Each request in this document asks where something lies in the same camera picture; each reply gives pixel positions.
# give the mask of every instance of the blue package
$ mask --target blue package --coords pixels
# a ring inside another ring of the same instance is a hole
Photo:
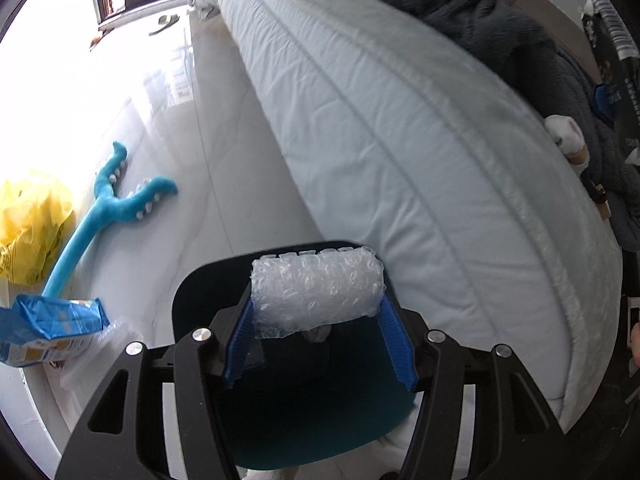
[[[84,351],[109,325],[100,300],[68,301],[21,294],[0,308],[0,362],[27,366]]]

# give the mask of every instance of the white mattress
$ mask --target white mattress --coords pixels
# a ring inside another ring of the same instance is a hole
[[[375,248],[401,304],[518,353],[567,430],[615,340],[619,249],[539,117],[377,0],[218,0],[326,238]]]

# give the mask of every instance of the gray blanket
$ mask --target gray blanket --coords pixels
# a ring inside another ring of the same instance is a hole
[[[536,20],[511,0],[383,0],[443,33],[497,73],[541,116],[564,115],[581,127],[587,172],[609,197],[620,246],[640,251],[640,174],[624,163],[613,131],[590,107],[594,81]]]

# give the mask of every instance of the bubble wrap roll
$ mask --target bubble wrap roll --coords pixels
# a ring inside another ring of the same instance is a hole
[[[251,299],[257,337],[285,337],[375,316],[385,291],[382,271],[382,263],[369,248],[254,260]]]

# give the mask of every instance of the blue plush toy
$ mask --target blue plush toy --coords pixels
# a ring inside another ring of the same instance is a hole
[[[101,230],[112,222],[142,220],[145,212],[151,212],[152,203],[159,201],[162,194],[178,193],[173,180],[157,176],[148,182],[145,181],[144,186],[139,187],[128,197],[116,197],[113,184],[125,167],[126,158],[127,149],[119,142],[114,142],[113,156],[95,178],[95,203],[60,254],[44,288],[43,296],[48,298],[60,296],[89,243]]]

